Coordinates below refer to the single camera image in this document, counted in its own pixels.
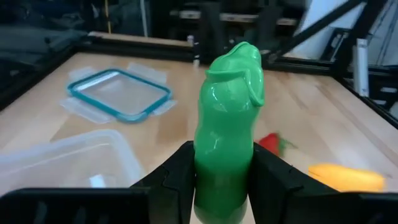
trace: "wooden tabletop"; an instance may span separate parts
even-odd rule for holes
[[[139,124],[95,124],[59,105],[68,97],[65,85],[70,71],[87,66],[126,68],[129,62],[167,72],[177,105]],[[0,112],[0,153],[96,129],[115,129],[149,173],[193,139],[205,69],[185,62],[78,53]],[[281,133],[298,147],[288,148],[284,159],[303,172],[309,165],[332,162],[398,179],[398,131],[334,79],[270,71],[264,71],[264,76],[266,106],[257,121],[256,139]],[[244,223],[253,223],[248,214]]]

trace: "red chili pepper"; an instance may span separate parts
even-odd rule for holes
[[[278,133],[270,133],[259,141],[260,146],[272,152],[276,156],[283,156],[283,151],[286,148],[286,144],[296,147],[291,142],[282,139]]]

